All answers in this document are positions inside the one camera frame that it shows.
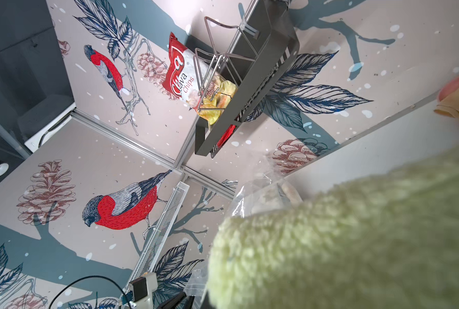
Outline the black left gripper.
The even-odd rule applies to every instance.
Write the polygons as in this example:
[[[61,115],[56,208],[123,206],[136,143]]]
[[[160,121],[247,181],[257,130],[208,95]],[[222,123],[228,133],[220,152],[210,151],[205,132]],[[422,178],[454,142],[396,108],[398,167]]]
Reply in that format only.
[[[161,303],[157,309],[176,309],[181,303],[184,303],[183,309],[192,309],[194,302],[194,296],[188,296],[185,292],[180,292]]]

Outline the clear plastic vacuum bag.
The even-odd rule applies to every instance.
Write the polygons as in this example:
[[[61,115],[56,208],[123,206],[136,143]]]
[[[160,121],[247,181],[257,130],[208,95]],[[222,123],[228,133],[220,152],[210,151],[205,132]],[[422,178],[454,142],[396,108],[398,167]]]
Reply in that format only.
[[[270,155],[260,157],[259,162],[247,169],[249,181],[242,184],[229,205],[224,217],[250,217],[252,215],[291,209],[302,202],[295,189],[281,172]],[[211,308],[206,291],[207,261],[192,271],[188,286],[184,289],[186,300],[192,308]]]

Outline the light green fluffy blanket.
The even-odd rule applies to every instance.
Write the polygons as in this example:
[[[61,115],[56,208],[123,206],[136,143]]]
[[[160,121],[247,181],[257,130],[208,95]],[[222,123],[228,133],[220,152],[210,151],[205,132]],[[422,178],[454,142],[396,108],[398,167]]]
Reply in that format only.
[[[459,308],[459,147],[220,226],[215,308]]]

